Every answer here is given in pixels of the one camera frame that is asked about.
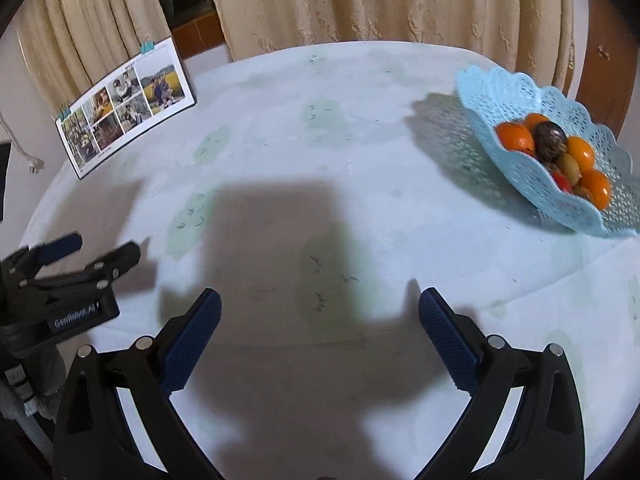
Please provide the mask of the dark passion fruit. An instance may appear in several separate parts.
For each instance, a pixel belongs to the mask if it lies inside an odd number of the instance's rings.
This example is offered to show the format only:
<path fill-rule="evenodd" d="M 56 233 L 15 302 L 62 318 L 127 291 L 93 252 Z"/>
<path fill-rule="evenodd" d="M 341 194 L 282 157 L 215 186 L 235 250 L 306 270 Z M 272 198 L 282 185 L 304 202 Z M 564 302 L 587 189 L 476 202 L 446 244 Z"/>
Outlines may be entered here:
<path fill-rule="evenodd" d="M 542 166 L 544 166 L 544 168 L 546 168 L 550 172 L 550 174 L 553 174 L 554 172 L 556 172 L 557 174 L 561 173 L 560 168 L 553 162 L 544 162 Z"/>
<path fill-rule="evenodd" d="M 549 120 L 541 122 L 532 132 L 536 157 L 540 162 L 553 162 L 566 152 L 567 136 L 564 130 Z"/>

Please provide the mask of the teal binder clip right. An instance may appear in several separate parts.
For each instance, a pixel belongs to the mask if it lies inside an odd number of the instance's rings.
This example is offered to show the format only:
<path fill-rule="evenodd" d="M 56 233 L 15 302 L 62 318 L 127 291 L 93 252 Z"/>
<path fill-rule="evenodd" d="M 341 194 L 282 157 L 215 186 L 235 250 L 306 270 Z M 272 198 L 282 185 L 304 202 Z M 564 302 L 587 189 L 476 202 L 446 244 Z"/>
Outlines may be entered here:
<path fill-rule="evenodd" d="M 154 48 L 155 48 L 154 41 L 153 41 L 153 40 L 151 40 L 151 39 L 145 39 L 145 40 L 142 42 L 142 45 L 141 45 L 141 47 L 140 47 L 140 52 L 141 52 L 142 54 L 149 53 L 149 52 L 153 51 L 153 50 L 154 50 Z"/>

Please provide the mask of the orange tangerine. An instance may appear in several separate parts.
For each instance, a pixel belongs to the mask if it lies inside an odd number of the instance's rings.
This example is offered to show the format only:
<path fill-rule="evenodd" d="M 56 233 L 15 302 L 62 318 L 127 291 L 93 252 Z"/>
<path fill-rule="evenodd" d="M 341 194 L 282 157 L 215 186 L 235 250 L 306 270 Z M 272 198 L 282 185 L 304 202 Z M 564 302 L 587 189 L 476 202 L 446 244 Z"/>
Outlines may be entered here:
<path fill-rule="evenodd" d="M 518 122 L 502 122 L 495 126 L 495 132 L 507 151 L 535 155 L 535 142 L 532 133 Z"/>
<path fill-rule="evenodd" d="M 526 117 L 523 119 L 523 125 L 524 127 L 529 130 L 530 132 L 533 132 L 534 129 L 541 123 L 541 122 L 548 122 L 549 118 L 547 116 L 544 116 L 543 114 L 539 114 L 539 113 L 529 113 L 526 115 Z"/>
<path fill-rule="evenodd" d="M 581 172 L 594 168 L 596 154 L 594 154 L 591 145 L 580 136 L 567 138 L 566 152 L 575 159 Z"/>

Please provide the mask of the yellow orange fruit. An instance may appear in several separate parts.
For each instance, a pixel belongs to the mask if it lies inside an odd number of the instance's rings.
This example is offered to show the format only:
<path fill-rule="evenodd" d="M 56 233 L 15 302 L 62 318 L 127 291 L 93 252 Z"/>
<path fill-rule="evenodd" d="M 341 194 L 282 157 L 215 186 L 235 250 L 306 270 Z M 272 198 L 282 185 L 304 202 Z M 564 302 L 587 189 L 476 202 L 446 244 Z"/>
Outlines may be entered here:
<path fill-rule="evenodd" d="M 597 169 L 588 169 L 582 174 L 580 185 L 589 192 L 593 206 L 600 211 L 605 210 L 612 196 L 612 185 L 608 177 Z"/>

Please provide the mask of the photo collage board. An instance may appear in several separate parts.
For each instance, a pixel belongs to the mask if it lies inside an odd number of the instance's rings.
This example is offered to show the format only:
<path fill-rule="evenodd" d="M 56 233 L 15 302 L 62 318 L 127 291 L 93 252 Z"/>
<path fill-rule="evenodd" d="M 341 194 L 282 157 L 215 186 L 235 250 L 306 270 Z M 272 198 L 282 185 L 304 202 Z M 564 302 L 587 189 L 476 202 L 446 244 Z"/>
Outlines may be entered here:
<path fill-rule="evenodd" d="M 168 37 L 107 74 L 55 125 L 75 176 L 83 179 L 143 133 L 195 104 L 175 41 Z"/>

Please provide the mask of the beige curtain left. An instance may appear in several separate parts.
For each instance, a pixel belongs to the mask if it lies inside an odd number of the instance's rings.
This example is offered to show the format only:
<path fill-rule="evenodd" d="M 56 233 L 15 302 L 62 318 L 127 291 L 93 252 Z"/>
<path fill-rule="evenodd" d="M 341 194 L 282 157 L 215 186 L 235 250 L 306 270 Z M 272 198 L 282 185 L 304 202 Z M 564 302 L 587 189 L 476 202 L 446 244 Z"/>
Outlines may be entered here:
<path fill-rule="evenodd" d="M 14 23 L 30 78 L 53 117 L 142 44 L 170 36 L 160 0 L 25 0 Z"/>

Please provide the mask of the red cherry tomato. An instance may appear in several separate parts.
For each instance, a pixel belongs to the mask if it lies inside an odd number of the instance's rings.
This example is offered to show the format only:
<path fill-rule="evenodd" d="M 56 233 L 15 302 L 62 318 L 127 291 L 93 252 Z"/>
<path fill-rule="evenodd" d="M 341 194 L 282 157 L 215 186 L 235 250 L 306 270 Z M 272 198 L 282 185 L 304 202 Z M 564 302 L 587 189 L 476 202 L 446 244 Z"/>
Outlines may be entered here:
<path fill-rule="evenodd" d="M 561 174 L 559 171 L 551 171 L 550 176 L 560 191 L 568 194 L 573 193 L 573 187 L 564 174 Z"/>

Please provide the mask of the beige curtain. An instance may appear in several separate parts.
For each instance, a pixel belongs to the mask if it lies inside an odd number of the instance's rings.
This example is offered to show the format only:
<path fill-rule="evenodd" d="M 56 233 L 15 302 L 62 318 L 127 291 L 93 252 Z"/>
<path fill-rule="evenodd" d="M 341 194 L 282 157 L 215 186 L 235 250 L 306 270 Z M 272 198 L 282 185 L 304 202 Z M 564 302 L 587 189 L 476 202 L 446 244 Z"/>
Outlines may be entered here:
<path fill-rule="evenodd" d="M 565 90 L 573 0 L 214 0 L 233 58 L 328 42 L 399 40 L 468 49 Z"/>
<path fill-rule="evenodd" d="M 25 0 L 14 23 L 30 78 L 53 117 L 142 44 L 170 36 L 160 0 Z"/>

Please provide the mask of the white patterned tablecloth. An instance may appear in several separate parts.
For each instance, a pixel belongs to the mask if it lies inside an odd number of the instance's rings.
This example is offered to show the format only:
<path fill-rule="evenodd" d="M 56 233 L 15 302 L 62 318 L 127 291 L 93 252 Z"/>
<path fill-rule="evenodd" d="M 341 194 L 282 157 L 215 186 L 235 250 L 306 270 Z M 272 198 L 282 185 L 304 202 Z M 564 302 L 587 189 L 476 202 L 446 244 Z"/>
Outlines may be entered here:
<path fill-rule="evenodd" d="M 304 47 L 189 72 L 198 102 L 87 177 L 64 167 L 23 243 L 78 232 L 75 270 L 128 240 L 100 351 L 203 289 L 221 322 L 171 400 L 229 479 L 411 479 L 468 403 L 418 319 L 435 287 L 516 348 L 555 342 L 596 468 L 639 402 L 639 241 L 541 218 L 477 147 L 454 92 L 491 68 L 403 42 Z"/>

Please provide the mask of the beige curtain right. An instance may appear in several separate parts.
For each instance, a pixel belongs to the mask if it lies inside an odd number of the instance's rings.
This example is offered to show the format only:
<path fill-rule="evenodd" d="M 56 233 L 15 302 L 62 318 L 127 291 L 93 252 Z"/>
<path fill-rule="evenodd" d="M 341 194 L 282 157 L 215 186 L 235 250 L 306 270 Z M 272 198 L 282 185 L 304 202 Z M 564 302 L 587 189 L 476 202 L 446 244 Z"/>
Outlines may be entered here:
<path fill-rule="evenodd" d="M 573 0 L 214 0 L 233 58 L 328 42 L 399 40 L 468 49 L 565 90 Z"/>

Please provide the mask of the tan longan fruit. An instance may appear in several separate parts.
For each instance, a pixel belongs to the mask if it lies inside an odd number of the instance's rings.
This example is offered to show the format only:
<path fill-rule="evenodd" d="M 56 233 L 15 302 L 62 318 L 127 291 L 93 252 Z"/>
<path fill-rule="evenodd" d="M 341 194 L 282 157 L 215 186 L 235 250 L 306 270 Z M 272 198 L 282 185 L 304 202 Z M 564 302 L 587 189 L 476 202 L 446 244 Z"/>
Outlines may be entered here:
<path fill-rule="evenodd" d="M 570 186 L 575 186 L 579 182 L 582 177 L 582 172 L 580 171 L 578 162 L 576 162 L 576 159 L 574 159 L 572 155 L 562 153 L 555 159 L 554 163 L 560 170 L 560 173 L 570 182 Z"/>
<path fill-rule="evenodd" d="M 586 200 L 587 202 L 591 203 L 592 202 L 592 195 L 590 193 L 590 191 L 588 190 L 588 188 L 585 188 L 582 185 L 576 185 L 573 188 L 573 194 L 582 198 L 583 200 Z"/>

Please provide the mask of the door knob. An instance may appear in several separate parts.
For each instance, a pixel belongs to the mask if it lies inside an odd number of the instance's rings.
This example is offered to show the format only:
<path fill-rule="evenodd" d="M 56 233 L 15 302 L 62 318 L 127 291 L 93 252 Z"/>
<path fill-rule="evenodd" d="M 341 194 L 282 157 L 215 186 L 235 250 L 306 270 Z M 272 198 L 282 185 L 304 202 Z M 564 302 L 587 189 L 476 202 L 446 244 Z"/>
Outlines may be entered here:
<path fill-rule="evenodd" d="M 611 55 L 602 46 L 598 47 L 598 55 L 600 56 L 600 58 L 604 58 L 605 60 L 609 60 L 611 58 Z"/>

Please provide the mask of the blue plastic lattice basket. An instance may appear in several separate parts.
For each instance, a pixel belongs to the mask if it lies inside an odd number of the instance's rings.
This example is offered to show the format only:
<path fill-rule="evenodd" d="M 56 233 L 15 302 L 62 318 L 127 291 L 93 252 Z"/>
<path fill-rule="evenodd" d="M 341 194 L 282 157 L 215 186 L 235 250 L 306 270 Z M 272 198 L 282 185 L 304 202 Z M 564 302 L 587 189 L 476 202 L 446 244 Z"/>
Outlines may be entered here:
<path fill-rule="evenodd" d="M 480 146 L 542 214 L 593 236 L 638 234 L 631 156 L 582 104 L 501 67 L 460 70 L 456 90 Z"/>

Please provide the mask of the teal binder clip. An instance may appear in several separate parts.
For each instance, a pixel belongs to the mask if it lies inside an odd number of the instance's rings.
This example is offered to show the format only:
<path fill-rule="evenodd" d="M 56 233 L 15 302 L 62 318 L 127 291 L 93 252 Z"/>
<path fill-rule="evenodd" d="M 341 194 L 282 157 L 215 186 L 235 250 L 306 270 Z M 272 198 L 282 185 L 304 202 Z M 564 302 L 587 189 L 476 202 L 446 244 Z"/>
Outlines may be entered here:
<path fill-rule="evenodd" d="M 70 106 L 68 104 L 64 104 L 58 111 L 58 120 L 60 122 L 64 122 L 68 116 L 70 116 Z"/>
<path fill-rule="evenodd" d="M 151 39 L 145 39 L 145 40 L 142 42 L 142 45 L 141 45 L 141 47 L 140 47 L 140 52 L 141 52 L 142 54 L 149 53 L 149 52 L 153 51 L 153 50 L 154 50 L 154 48 L 155 48 L 154 41 L 153 41 L 153 40 L 151 40 Z"/>

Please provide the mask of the teal binder clip left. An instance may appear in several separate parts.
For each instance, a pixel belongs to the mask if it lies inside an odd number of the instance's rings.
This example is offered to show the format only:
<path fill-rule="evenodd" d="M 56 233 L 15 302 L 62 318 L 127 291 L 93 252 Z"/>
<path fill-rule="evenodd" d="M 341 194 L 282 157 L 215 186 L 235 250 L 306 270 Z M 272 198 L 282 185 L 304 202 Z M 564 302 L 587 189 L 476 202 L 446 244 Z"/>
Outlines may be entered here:
<path fill-rule="evenodd" d="M 70 106 L 68 104 L 64 104 L 58 111 L 58 120 L 60 122 L 64 122 L 68 116 L 70 116 Z"/>

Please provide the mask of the wooden door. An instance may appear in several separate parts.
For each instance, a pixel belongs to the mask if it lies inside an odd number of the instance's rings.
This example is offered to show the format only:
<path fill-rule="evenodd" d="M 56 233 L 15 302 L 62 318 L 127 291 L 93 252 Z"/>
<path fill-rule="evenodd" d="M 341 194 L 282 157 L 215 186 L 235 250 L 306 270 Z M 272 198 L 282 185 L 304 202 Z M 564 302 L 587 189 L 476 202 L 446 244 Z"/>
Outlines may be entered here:
<path fill-rule="evenodd" d="M 638 46 L 612 0 L 588 0 L 586 53 L 576 100 L 618 138 L 634 93 Z"/>

